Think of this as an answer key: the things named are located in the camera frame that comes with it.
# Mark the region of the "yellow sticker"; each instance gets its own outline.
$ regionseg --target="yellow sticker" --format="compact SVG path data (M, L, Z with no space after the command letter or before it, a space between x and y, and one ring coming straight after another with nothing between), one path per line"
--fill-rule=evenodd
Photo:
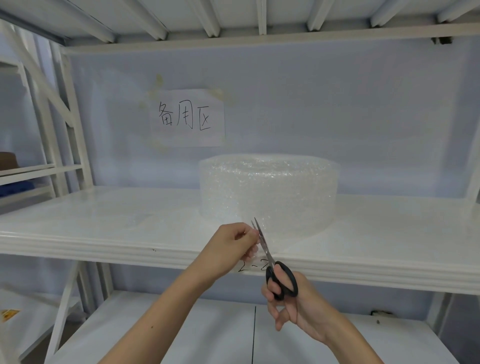
M20 310L0 310L2 315L2 322L7 322L12 317L14 317Z

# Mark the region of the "scissors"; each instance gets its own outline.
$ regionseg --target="scissors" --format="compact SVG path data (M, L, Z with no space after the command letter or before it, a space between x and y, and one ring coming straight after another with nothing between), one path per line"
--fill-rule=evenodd
M258 232L260 233L260 245L262 246L262 248L263 248L263 250L264 250L264 252L267 256L267 259L268 259L268 265L267 265L267 270L266 270L266 274L265 274L266 279L267 279L267 284L268 284L268 280L271 278L273 280L273 282L275 282L276 284L279 285L280 290L281 290L280 294L276 294L276 293L273 294L275 300L283 301L285 296L290 296L290 297L298 296L299 287L297 285L297 280L295 279L295 276L293 275L290 268L287 267L285 264L283 264L280 261L273 260L272 255L268 251L268 246L267 246L267 243L265 241L264 234L262 233L262 229L260 228L260 225L258 225L257 219L256 218L254 218L254 219L255 219L255 223L257 224ZM273 267L275 266L275 264L278 264L283 269L283 271L287 274L288 278L292 282L293 291L291 289L289 289L288 287L285 287L285 285L283 285L278 280L278 278L275 276L275 273L273 271Z

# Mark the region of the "person's right hand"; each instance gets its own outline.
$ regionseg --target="person's right hand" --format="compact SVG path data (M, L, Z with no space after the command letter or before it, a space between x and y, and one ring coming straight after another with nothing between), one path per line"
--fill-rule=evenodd
M278 264L275 265L274 272L282 284L293 289L290 279ZM291 321L313 339L326 344L330 327L337 320L341 320L342 316L303 274L293 272L293 275L299 288L297 297L285 296L284 301L276 301L273 292L276 294L281 292L279 285L270 279L268 284L262 286L262 294L268 301L268 312L275 319L275 328L280 331L286 322Z

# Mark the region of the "person's left hand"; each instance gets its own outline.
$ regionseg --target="person's left hand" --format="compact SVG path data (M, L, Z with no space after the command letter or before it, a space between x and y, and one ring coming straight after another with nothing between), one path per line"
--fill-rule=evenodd
M258 251L259 232L243 222L222 225L191 264L208 284L230 272L239 260Z

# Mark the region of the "white paper sign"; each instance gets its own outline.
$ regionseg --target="white paper sign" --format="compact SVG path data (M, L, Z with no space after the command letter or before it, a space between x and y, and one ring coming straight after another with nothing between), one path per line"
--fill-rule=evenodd
M153 137L164 146L222 146L225 114L219 90L159 90L150 102Z

